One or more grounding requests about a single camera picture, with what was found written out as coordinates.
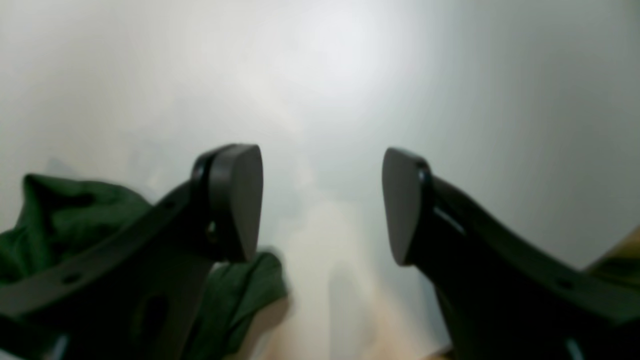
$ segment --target white wall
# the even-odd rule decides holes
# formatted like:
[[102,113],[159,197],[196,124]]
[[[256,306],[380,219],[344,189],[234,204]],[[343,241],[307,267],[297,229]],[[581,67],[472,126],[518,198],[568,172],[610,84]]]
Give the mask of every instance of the white wall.
[[447,343],[393,263],[380,173],[400,145],[580,268],[640,218],[632,1],[0,0],[0,228],[26,172],[151,200],[255,142],[260,243],[292,308],[264,359],[418,359]]

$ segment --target black plastic bracket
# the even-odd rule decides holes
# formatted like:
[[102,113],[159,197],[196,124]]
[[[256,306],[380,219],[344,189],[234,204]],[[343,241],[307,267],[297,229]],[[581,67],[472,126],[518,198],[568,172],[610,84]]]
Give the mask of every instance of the black plastic bracket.
[[178,359],[214,262],[255,254],[262,184],[256,145],[201,155],[191,179],[136,223],[0,289],[0,321],[32,337],[9,351],[43,360]]
[[457,360],[640,359],[640,294],[530,246],[426,160],[389,149],[389,241],[434,284]]

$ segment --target gray wall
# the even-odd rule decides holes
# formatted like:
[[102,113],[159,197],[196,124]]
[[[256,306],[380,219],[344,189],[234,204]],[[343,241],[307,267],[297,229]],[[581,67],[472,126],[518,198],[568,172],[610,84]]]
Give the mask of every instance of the gray wall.
[[157,200],[255,142],[260,243],[292,289],[264,359],[417,359],[448,342],[393,263],[384,150],[423,154],[575,268],[640,218],[632,1],[0,0],[0,228],[26,172]]

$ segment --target green cloth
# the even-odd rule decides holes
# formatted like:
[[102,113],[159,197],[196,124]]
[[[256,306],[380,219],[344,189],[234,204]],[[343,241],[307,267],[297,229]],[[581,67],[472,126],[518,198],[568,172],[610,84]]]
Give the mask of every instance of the green cloth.
[[[89,249],[151,208],[137,193],[98,181],[27,175],[22,187],[24,204],[18,222],[0,234],[0,287]],[[282,265],[270,253],[212,272],[182,360],[221,359],[237,352],[254,314],[286,296]],[[18,334],[17,324],[0,320],[0,334]],[[24,336],[19,337],[28,341],[29,330],[21,331]],[[9,345],[0,340],[0,347],[12,351]],[[33,358],[28,352],[13,351]]]

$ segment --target screw hole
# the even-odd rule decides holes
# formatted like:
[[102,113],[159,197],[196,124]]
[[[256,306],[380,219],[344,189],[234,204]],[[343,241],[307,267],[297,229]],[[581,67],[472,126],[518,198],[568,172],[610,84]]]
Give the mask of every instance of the screw hole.
[[573,282],[567,280],[567,279],[556,279],[556,283],[564,289],[567,290],[572,290],[573,289]]
[[65,277],[62,278],[62,283],[64,285],[71,285],[75,282],[78,282],[78,280],[80,280],[80,278],[82,278],[82,275],[80,273],[74,273],[74,274],[70,274],[67,275]]

